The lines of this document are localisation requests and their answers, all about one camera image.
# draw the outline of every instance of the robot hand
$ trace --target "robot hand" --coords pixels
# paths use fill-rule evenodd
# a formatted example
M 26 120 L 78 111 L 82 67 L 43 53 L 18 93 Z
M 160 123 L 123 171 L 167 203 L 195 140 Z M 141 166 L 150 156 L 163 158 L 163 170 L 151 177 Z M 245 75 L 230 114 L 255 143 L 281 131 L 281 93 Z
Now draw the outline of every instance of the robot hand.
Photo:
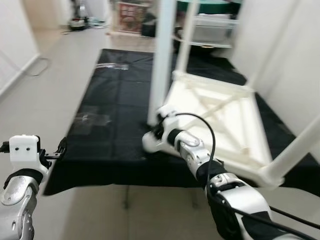
M 205 191 L 217 231 L 224 239 L 313 239 L 308 236 L 300 238 L 276 227 L 279 225 L 272 222 L 272 212 L 264 197 L 236 175 L 227 172 L 223 163 L 213 158 L 214 133 L 205 121 L 213 137 L 211 154 L 201 139 L 178 128 L 178 115 L 194 114 L 175 113 L 166 105 L 158 113 L 158 124 L 142 138 L 144 149 L 149 153 L 164 151 L 186 161 Z
M 0 240 L 32 240 L 32 213 L 37 205 L 39 185 L 48 177 L 51 160 L 66 151 L 62 140 L 55 153 L 40 148 L 37 136 L 18 135 L 4 142 L 0 153 L 9 153 L 14 168 L 0 193 Z

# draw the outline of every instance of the black wire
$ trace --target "black wire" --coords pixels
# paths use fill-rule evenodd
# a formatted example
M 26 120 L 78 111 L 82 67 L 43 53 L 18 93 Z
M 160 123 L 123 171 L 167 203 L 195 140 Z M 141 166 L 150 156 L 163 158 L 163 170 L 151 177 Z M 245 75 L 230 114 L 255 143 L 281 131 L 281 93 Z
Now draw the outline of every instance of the black wire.
M 28 76 L 28 77 L 38 77 L 40 76 L 45 70 L 47 70 L 50 65 L 51 65 L 51 60 L 46 57 L 39 57 L 39 60 L 46 61 L 46 66 L 37 74 L 31 74 L 26 70 L 22 70 L 18 65 L 14 63 L 14 61 L 11 60 L 10 57 L 8 57 L 1 49 L 0 49 L 0 54 L 2 55 L 2 58 L 6 60 L 6 62 L 11 65 L 16 71 L 21 72 L 23 75 Z
M 216 149 L 216 137 L 215 137 L 215 133 L 214 133 L 212 127 L 209 125 L 209 123 L 208 123 L 205 119 L 203 119 L 202 117 L 200 117 L 200 116 L 198 116 L 198 115 L 196 115 L 196 114 L 193 114 L 193 113 L 182 112 L 182 113 L 177 113 L 177 114 L 175 114 L 175 115 L 176 115 L 176 116 L 181 116 L 181 115 L 194 116 L 194 117 L 200 119 L 200 120 L 209 128 L 210 133 L 211 133 L 211 135 L 212 135 L 212 150 L 211 150 L 211 154 L 210 154 L 210 158 L 209 158 L 209 164 L 208 164 L 208 169 L 210 170 L 210 169 L 211 169 L 211 168 L 210 168 L 211 162 L 213 161 L 214 153 L 215 153 L 215 149 Z M 288 227 L 288 226 L 284 226 L 284 225 L 282 225 L 282 224 L 279 224 L 279 223 L 276 223 L 276 222 L 273 222 L 273 221 L 270 221 L 270 220 L 266 220 L 266 219 L 264 219 L 264 218 L 262 218 L 262 217 L 258 217 L 258 216 L 251 215 L 251 214 L 249 214 L 249 213 L 247 213 L 247 212 L 244 212 L 244 211 L 238 210 L 238 209 L 236 209 L 236 208 L 233 208 L 233 207 L 231 207 L 231 206 L 229 206 L 229 205 L 227 205 L 227 204 L 223 204 L 222 202 L 220 202 L 220 201 L 218 201 L 217 199 L 215 199 L 215 198 L 212 196 L 212 194 L 211 194 L 211 191 L 210 191 L 210 182 L 209 182 L 209 180 L 210 180 L 210 179 L 209 179 L 209 178 L 210 178 L 210 172 L 209 172 L 209 171 L 208 171 L 208 176 L 207 176 L 207 178 L 208 178 L 208 181 L 207 181 L 206 188 L 207 188 L 208 197 L 209 197 L 211 200 L 215 201 L 215 202 L 216 202 L 217 204 L 219 204 L 220 206 L 222 206 L 222 207 L 224 207 L 224 208 L 226 208 L 226 209 L 228 209 L 228 210 L 231 210 L 231 211 L 233 211 L 233 212 L 235 212 L 235 213 L 238 213 L 238 214 L 240 214 L 240 215 L 242 215 L 242 216 L 246 216 L 246 217 L 251 218 L 251 219 L 253 219 L 253 220 L 255 220 L 255 221 L 258 221 L 258 222 L 261 222 L 261 223 L 263 223 L 263 224 L 266 224 L 266 225 L 268 225 L 268 226 L 271 226 L 271 227 L 274 227 L 274 228 L 283 230 L 283 231 L 285 231 L 285 232 L 287 232 L 287 233 L 289 233 L 289 234 L 296 235 L 297 237 L 303 238 L 303 239 L 305 239 L 305 240 L 317 240 L 317 239 L 315 239 L 315 238 L 313 238 L 313 237 L 311 237 L 311 236 L 306 235 L 305 233 L 302 233 L 302 232 L 300 232 L 300 231 L 297 231 L 297 230 L 295 230 L 295 229 L 292 229 L 292 228 L 290 228 L 290 227 Z
M 288 218 L 291 218 L 291 219 L 293 219 L 293 220 L 295 220 L 295 221 L 297 221 L 297 222 L 300 222 L 300 223 L 302 223 L 302 224 L 305 224 L 305 225 L 308 225 L 308 226 L 310 226 L 310 227 L 313 227 L 313 228 L 315 228 L 315 229 L 319 229 L 319 230 L 320 230 L 320 225 L 318 225 L 318 224 L 316 224 L 316 223 L 313 223 L 313 222 L 304 220 L 304 219 L 302 219 L 302 218 L 300 218 L 300 217 L 294 216 L 294 215 L 292 215 L 292 214 L 290 214 L 290 213 L 287 213 L 287 212 L 285 212 L 285 211 L 282 211 L 282 210 L 280 210 L 280 209 L 277 209 L 277 208 L 275 208 L 275 207 L 273 207 L 273 206 L 269 206 L 269 207 L 270 207 L 270 209 L 271 209 L 272 211 L 274 211 L 274 212 L 276 212 L 276 213 L 278 213 L 278 214 L 284 215 L 284 216 L 286 216 L 286 217 L 288 217 Z

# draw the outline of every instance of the table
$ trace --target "table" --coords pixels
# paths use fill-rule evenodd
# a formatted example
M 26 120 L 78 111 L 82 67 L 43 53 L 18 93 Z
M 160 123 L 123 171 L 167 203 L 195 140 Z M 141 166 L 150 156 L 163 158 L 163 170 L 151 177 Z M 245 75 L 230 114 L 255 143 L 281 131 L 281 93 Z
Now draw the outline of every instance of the table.
M 103 49 L 97 68 L 67 133 L 67 152 L 54 165 L 44 194 L 80 186 L 140 185 L 199 187 L 184 160 L 162 152 L 145 153 L 142 136 L 149 127 L 149 89 L 153 54 Z M 172 58 L 172 69 L 176 56 Z M 246 79 L 225 58 L 191 56 L 188 72 L 233 84 Z M 294 138 L 259 95 L 257 104 L 272 157 Z M 286 176 L 284 186 L 320 196 L 319 164 L 307 155 Z

